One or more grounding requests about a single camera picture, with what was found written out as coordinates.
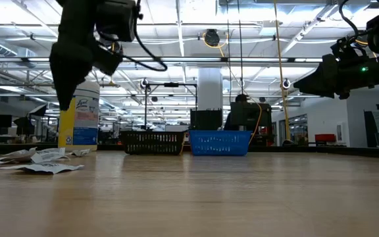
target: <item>desk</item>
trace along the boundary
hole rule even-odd
[[[0,171],[0,236],[379,236],[379,159],[127,156]]]

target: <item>black basket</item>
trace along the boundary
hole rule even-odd
[[[179,155],[185,132],[132,132],[121,133],[122,145],[130,155]]]

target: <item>person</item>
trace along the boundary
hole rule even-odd
[[[235,99],[236,103],[246,103],[248,102],[248,97],[244,94],[240,94]],[[227,131],[239,131],[240,127],[238,125],[231,125],[230,118],[232,112],[229,113],[228,118],[226,119],[226,123],[224,124],[223,130]]]

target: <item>ceiling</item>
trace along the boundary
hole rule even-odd
[[[104,116],[120,116],[123,109],[129,111],[132,119],[143,107],[144,97],[131,97],[141,93],[139,83],[146,78],[150,83],[186,82],[197,83],[199,67],[220,68],[226,85],[229,83],[229,65],[226,63],[187,62],[189,57],[220,58],[219,49],[207,47],[201,37],[206,29],[217,29],[224,44],[222,51],[225,57],[244,57],[241,70],[240,61],[234,61],[230,67],[236,78],[243,72],[244,90],[258,100],[260,95],[280,94],[280,68],[278,61],[267,61],[264,58],[278,57],[278,42],[272,1],[240,0],[240,13],[236,1],[229,0],[229,13],[223,0],[142,0],[143,20],[138,22],[138,34],[149,50],[158,57],[169,60],[167,72],[153,72],[136,67],[133,63],[122,63],[112,76],[105,76],[96,68],[88,80],[101,85],[101,95],[105,102],[102,108]],[[348,24],[341,20],[338,6],[329,0],[296,0],[278,1],[278,19],[282,57],[291,58],[297,63],[283,63],[282,74],[292,82],[312,73],[318,66],[322,55],[331,53],[330,46],[338,38],[352,34]],[[366,22],[379,14],[379,5],[371,0],[350,0],[345,8],[349,17],[359,29],[364,29]],[[54,90],[50,86],[52,75],[46,57],[51,45],[57,40],[57,26],[61,19],[62,8],[55,0],[0,0],[0,45],[17,56],[43,57],[33,63],[33,68],[16,63],[13,58],[0,54],[0,84],[33,84],[28,87],[0,87],[2,94],[30,94],[34,98],[56,102]],[[229,43],[226,35],[229,31]],[[132,57],[147,57],[143,49],[135,42],[123,43],[125,54]],[[232,87],[240,88],[235,80]],[[185,88],[159,87],[153,95],[180,94],[185,97],[162,97],[152,104],[178,105],[169,110],[164,108],[169,117],[152,111],[156,120],[176,122],[189,120],[187,107],[193,105],[194,97]],[[293,106],[305,98],[291,100]],[[268,98],[269,103],[279,106],[279,99]],[[229,92],[224,92],[224,104],[229,103]]]

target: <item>label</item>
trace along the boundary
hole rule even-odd
[[[76,96],[72,145],[97,145],[99,99]]]

